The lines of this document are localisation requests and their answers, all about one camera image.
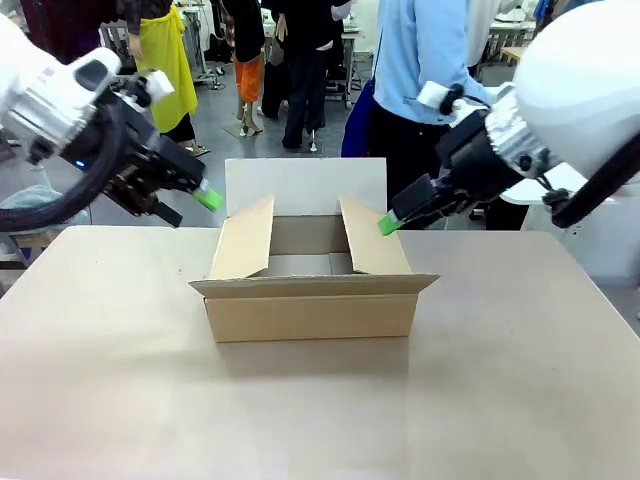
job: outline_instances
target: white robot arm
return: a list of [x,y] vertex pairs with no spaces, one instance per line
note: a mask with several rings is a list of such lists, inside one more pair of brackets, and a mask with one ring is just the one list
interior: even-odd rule
[[[538,180],[552,221],[567,228],[606,198],[640,196],[640,2],[608,0],[563,15],[525,51],[514,84],[495,103],[473,105],[459,85],[427,85],[418,98],[455,127],[436,147],[443,177],[420,178],[391,201],[388,234],[497,198],[523,178]],[[565,161],[585,176],[575,195],[554,190],[545,172]]]
[[141,115],[173,91],[163,73],[117,78],[120,60],[106,48],[62,65],[3,15],[0,45],[0,125],[20,139],[31,163],[59,155],[85,172],[54,202],[0,209],[0,232],[61,223],[100,193],[132,215],[157,215],[174,226],[182,217],[158,201],[159,189],[190,193],[210,209],[220,204],[204,164]]

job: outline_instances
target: floor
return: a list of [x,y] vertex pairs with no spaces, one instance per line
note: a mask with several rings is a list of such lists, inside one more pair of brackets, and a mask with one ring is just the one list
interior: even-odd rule
[[[360,65],[360,71],[369,71],[370,65]],[[213,188],[224,195],[224,161],[227,158],[242,157],[291,157],[291,156],[340,156],[343,129],[349,111],[342,102],[328,101],[326,104],[326,128],[319,134],[321,145],[317,154],[292,154],[283,150],[281,145],[286,111],[281,112],[278,121],[258,117],[259,125],[264,126],[264,133],[256,137],[238,139],[227,133],[223,127],[239,128],[235,119],[236,91],[233,72],[227,68],[227,74],[222,78],[225,89],[212,91],[206,86],[197,87],[199,99],[198,110],[193,117],[197,140],[200,144],[211,149],[211,153],[201,157],[207,166],[207,177]],[[510,71],[496,71],[495,78],[484,77],[485,84],[494,86],[507,80]],[[17,158],[0,164],[0,201],[27,186],[38,183],[49,183],[55,190],[65,191],[80,177],[80,172],[60,159],[50,159],[44,162],[43,170],[34,170],[26,162]],[[183,216],[182,225],[186,227],[216,227],[220,226],[226,213],[224,209],[211,213],[190,196],[179,192],[163,192],[161,200],[169,204]],[[100,197],[90,209],[87,223],[96,225],[164,225],[156,217],[134,218],[121,210],[117,205],[105,197]],[[444,228],[438,224],[434,228]],[[466,218],[456,218],[449,221],[450,229],[482,228],[481,225],[469,223]],[[19,275],[15,272],[0,272],[0,283],[11,285]],[[629,325],[640,336],[640,293],[635,288],[602,288],[609,301],[618,309]]]

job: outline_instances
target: yellow skirt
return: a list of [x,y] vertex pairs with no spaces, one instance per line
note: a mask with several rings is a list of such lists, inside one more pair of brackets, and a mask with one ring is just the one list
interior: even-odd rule
[[140,22],[142,60],[136,60],[138,71],[162,70],[175,91],[151,105],[156,128],[166,133],[178,125],[187,113],[194,113],[198,98],[193,87],[187,55],[182,43],[184,25],[175,5],[167,15]]

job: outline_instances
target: orange fabric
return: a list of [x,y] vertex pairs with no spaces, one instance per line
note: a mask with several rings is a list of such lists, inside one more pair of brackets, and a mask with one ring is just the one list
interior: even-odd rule
[[240,63],[233,58],[236,69],[236,88],[245,102],[253,103],[260,97],[262,81],[262,58],[258,57],[249,63]]

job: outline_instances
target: cardboard box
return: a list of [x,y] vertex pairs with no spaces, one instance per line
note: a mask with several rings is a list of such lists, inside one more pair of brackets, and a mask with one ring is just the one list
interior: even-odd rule
[[337,214],[274,217],[276,202],[229,217],[209,279],[191,283],[215,340],[409,335],[418,295],[438,276],[411,272],[399,237],[378,231],[382,213],[343,195]]

